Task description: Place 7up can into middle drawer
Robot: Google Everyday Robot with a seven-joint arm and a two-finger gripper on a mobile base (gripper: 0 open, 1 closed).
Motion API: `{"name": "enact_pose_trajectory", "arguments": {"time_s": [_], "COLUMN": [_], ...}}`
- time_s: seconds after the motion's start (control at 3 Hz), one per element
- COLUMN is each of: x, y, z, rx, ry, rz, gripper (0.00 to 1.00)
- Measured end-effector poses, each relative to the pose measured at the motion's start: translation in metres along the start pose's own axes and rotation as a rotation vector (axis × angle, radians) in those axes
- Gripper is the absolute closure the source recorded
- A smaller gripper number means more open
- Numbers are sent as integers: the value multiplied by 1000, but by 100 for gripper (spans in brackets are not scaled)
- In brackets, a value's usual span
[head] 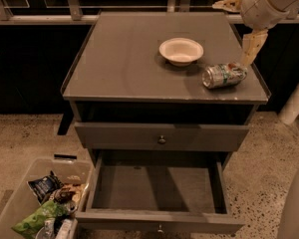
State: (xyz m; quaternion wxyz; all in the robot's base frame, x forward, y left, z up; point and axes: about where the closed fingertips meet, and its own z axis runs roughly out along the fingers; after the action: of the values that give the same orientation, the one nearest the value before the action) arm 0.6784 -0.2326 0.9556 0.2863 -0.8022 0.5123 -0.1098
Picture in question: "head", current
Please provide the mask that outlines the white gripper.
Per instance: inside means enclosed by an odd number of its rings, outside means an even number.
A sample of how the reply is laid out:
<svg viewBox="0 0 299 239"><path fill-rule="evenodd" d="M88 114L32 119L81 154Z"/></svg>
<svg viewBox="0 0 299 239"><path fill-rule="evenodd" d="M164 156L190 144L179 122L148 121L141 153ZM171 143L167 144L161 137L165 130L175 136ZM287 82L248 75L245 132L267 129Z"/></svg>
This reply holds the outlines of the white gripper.
<svg viewBox="0 0 299 239"><path fill-rule="evenodd" d="M288 11L278 10L269 0L220 0L213 3L212 8L228 12L240 11L244 25L253 29L242 39L240 64L243 67L250 66L263 47L268 37L265 29L273 28L288 15Z"/></svg>

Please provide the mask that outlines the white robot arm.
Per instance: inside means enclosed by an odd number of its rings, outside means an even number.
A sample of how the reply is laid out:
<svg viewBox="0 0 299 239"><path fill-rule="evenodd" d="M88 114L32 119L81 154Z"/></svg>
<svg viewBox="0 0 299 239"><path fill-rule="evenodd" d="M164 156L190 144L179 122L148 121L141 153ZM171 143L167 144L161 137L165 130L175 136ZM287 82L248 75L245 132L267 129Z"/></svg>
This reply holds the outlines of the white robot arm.
<svg viewBox="0 0 299 239"><path fill-rule="evenodd" d="M299 0L220 0L214 9L238 12L245 26L252 29L243 36L240 64L249 66L262 48L269 29L299 6ZM281 215L277 239L299 239L299 169L289 188Z"/></svg>

